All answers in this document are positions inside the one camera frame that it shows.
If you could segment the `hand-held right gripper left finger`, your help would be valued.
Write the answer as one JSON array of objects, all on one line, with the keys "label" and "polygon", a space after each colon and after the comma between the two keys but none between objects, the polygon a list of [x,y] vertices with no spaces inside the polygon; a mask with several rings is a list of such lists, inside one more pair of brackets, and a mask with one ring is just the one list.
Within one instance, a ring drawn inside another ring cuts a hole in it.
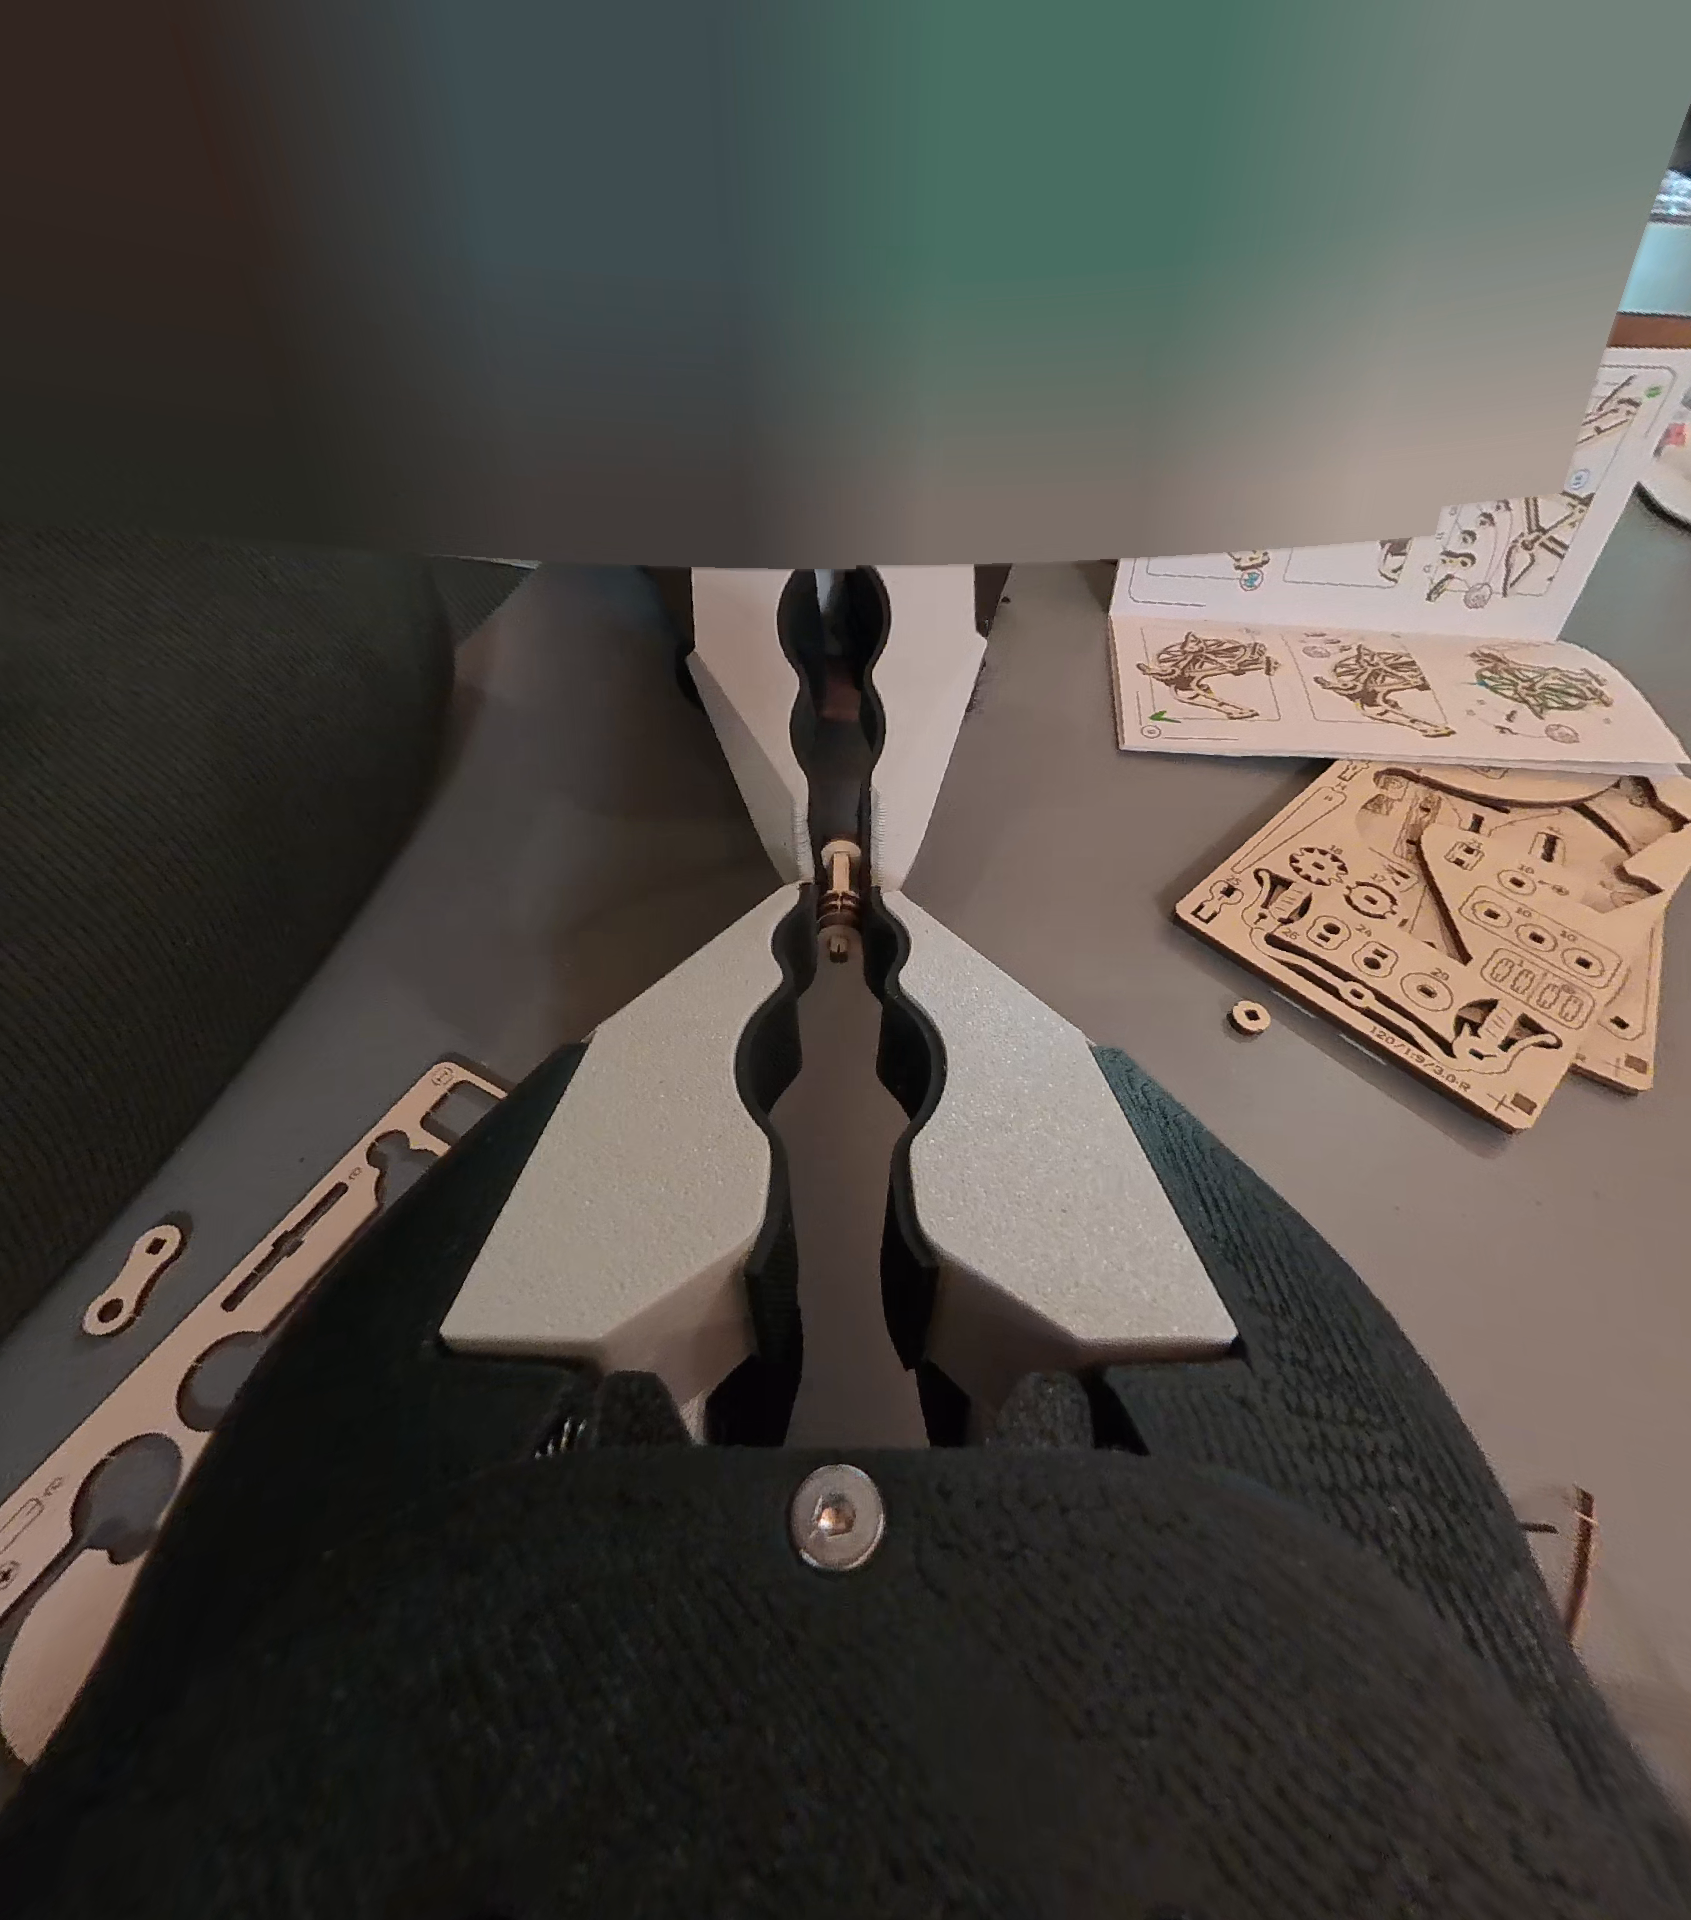
[{"label": "hand-held right gripper left finger", "polygon": [[741,1265],[769,1149],[737,1082],[783,981],[781,885],[591,1034],[440,1334],[459,1354],[585,1361],[665,1382],[701,1435],[753,1349]]}]

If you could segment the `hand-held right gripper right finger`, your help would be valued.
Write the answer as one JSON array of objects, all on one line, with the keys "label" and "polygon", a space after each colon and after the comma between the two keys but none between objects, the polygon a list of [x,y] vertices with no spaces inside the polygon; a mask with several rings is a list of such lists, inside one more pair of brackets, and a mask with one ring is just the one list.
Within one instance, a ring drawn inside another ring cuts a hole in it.
[{"label": "hand-held right gripper right finger", "polygon": [[873,899],[877,1072],[905,1111],[881,1296],[933,1443],[1017,1379],[1227,1354],[1235,1322],[1069,1019],[907,899]]}]

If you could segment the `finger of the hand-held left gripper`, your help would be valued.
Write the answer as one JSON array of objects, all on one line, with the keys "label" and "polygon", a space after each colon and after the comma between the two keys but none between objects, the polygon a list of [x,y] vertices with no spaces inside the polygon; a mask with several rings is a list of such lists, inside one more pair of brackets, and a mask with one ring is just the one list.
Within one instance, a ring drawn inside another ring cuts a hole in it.
[{"label": "finger of the hand-held left gripper", "polygon": [[977,681],[975,567],[859,566],[843,585],[851,631],[869,643],[861,695],[869,874],[901,883]]},{"label": "finger of the hand-held left gripper", "polygon": [[773,870],[809,882],[809,778],[795,746],[805,676],[787,648],[813,609],[807,570],[693,567],[685,665]]}]

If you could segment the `small wooden link part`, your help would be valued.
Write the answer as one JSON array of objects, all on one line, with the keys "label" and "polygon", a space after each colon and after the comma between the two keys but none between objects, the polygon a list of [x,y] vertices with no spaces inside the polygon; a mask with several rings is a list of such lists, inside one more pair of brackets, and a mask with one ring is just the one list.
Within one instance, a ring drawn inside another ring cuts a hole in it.
[{"label": "small wooden link part", "polygon": [[817,944],[829,964],[841,966],[857,951],[863,916],[865,853],[853,838],[837,834],[817,852],[817,868]]}]

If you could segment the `loose wooden link piece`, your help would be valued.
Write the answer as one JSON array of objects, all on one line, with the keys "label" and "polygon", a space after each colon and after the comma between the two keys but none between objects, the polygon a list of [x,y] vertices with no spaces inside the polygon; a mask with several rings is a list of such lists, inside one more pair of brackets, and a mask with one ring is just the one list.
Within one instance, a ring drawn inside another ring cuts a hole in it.
[{"label": "loose wooden link piece", "polygon": [[112,1283],[90,1300],[82,1317],[82,1332],[90,1338],[110,1338],[128,1330],[142,1313],[160,1276],[184,1255],[190,1220],[184,1211],[170,1211],[136,1238]]}]

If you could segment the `person's left forearm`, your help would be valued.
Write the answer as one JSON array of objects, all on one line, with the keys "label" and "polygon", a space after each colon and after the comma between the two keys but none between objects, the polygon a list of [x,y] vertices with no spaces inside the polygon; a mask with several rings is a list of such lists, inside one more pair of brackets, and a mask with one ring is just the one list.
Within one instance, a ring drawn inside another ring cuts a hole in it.
[{"label": "person's left forearm", "polygon": [[453,637],[424,559],[0,523],[0,1340],[400,850]]}]

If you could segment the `large wooden parts sheet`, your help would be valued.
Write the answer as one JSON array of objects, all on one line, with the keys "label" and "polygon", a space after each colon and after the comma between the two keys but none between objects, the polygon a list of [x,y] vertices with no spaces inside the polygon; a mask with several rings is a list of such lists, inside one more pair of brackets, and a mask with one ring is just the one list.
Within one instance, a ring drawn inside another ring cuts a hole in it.
[{"label": "large wooden parts sheet", "polygon": [[1509,1132],[1653,1082],[1691,779],[1337,759],[1175,918]]}]

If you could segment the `paper instruction booklet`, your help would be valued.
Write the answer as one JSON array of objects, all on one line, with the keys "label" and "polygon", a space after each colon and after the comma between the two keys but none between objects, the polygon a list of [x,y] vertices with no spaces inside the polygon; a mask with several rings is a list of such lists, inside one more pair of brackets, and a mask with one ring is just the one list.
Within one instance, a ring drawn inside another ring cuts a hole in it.
[{"label": "paper instruction booklet", "polygon": [[1119,746],[1681,766],[1649,701],[1561,628],[1689,379],[1691,347],[1607,349],[1561,487],[1449,506],[1431,534],[1121,559]]}]

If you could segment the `thin wooden arc piece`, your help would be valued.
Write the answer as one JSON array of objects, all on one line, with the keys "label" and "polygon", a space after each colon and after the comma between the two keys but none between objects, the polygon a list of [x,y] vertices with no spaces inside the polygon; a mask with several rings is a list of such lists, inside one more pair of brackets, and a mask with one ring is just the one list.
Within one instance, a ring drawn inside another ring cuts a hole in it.
[{"label": "thin wooden arc piece", "polygon": [[1599,1549],[1597,1502],[1587,1487],[1559,1482],[1531,1487],[1513,1508],[1563,1632],[1577,1645]]}]

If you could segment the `emptied wooden sheet frame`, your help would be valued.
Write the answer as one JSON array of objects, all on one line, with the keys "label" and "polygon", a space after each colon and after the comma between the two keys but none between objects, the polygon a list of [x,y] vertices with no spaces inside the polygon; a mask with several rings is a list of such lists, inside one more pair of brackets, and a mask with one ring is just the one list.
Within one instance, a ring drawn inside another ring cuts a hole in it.
[{"label": "emptied wooden sheet frame", "polygon": [[86,1688],[152,1542],[242,1379],[404,1175],[447,1156],[505,1086],[426,1068],[0,1503],[0,1739],[34,1764]]}]

